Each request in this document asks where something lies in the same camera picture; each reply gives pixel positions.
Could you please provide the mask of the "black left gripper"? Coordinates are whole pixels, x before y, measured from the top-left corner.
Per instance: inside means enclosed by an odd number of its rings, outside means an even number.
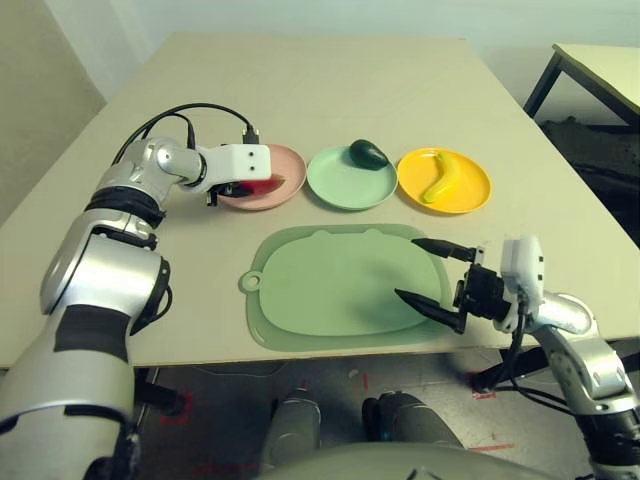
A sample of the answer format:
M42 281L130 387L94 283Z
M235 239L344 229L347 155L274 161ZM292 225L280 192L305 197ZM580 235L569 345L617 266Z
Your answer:
M251 187L245 182L230 182L224 184L218 184L212 186L206 192L206 205L210 207L216 207L218 205L218 198L242 198L251 194Z

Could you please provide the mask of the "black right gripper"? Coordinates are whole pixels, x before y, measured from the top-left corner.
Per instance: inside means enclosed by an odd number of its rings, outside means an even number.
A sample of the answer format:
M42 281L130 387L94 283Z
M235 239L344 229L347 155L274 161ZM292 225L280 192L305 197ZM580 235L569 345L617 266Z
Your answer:
M480 248L464 247L442 239L413 239L412 244L441 258L454 258L468 263L481 263L484 253ZM505 319L504 281L494 271L483 266L471 266L456 285L453 309L421 294L395 289L396 295L424 317L464 334L466 314L489 320Z

